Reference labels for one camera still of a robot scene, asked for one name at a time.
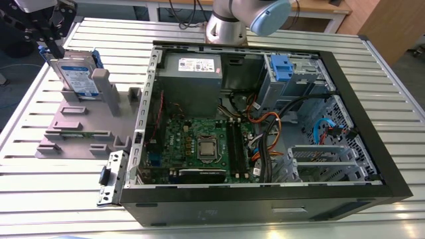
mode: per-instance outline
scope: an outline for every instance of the slotted aluminum worktable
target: slotted aluminum worktable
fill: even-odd
[[[127,91],[144,85],[152,40],[204,42],[204,33],[199,28],[182,31],[174,23],[87,18],[75,25],[66,47],[96,47],[111,82]],[[250,32],[248,41],[335,53],[415,196],[331,223],[144,229],[123,208],[96,208],[106,160],[34,157],[63,99],[63,84],[46,65],[0,135],[0,237],[425,238],[424,112],[374,46],[356,36],[294,31],[270,37]],[[110,231],[127,234],[111,236]]]

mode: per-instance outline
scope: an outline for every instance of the cpu socket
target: cpu socket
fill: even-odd
[[[199,160],[212,163],[218,160],[218,138],[214,135],[199,136]]]

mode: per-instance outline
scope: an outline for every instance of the power supply label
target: power supply label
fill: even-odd
[[[179,71],[215,72],[214,59],[182,58]]]
[[[65,77],[74,91],[82,96],[98,96],[99,90],[95,81],[90,78],[91,72],[87,67],[62,66]]]

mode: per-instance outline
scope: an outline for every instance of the black cable on desk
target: black cable on desk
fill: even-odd
[[[198,27],[196,25],[192,25],[192,21],[194,21],[194,18],[195,18],[195,14],[196,14],[196,10],[198,10],[198,3],[200,5],[200,8],[202,8],[202,11],[203,11],[203,14],[204,14],[204,18],[206,18],[206,21],[208,21],[208,18],[207,18],[207,14],[206,14],[206,11],[204,11],[204,8],[203,8],[203,5],[202,5],[202,2],[200,0],[194,0],[194,10],[192,10],[192,13],[190,15],[190,17],[186,19],[186,20],[180,20],[179,17],[178,17],[178,14],[176,14],[176,10],[175,10],[175,7],[174,7],[174,3],[172,3],[172,0],[168,0],[168,2],[171,3],[171,9],[172,9],[172,15],[175,16],[178,22],[179,22],[179,27],[182,30],[187,30],[190,27]]]
[[[299,18],[300,18],[300,2],[299,2],[299,0],[296,0],[296,2],[298,2],[298,12],[295,14],[291,26],[287,27],[284,30],[290,30],[298,24],[298,21],[299,21]]]
[[[175,15],[175,18],[179,22],[179,27],[182,30],[187,30],[190,27],[196,27],[195,26],[191,26],[192,24],[192,21],[194,21],[194,17],[195,17],[195,12],[198,10],[198,0],[194,0],[194,11],[190,15],[190,17],[186,19],[186,20],[180,20],[180,18],[178,17],[178,14],[176,14],[176,11],[175,11],[175,7],[174,7],[174,3],[172,3],[172,0],[168,0],[168,2],[171,3],[171,9],[172,9],[172,14]]]

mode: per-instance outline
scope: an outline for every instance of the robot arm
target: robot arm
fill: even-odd
[[[215,0],[207,25],[211,43],[242,45],[247,30],[260,36],[272,34],[286,23],[291,0]]]
[[[59,23],[55,23],[57,7]],[[0,0],[0,17],[6,23],[25,32],[26,40],[47,47],[55,58],[65,57],[62,40],[69,35],[76,10],[72,0]]]

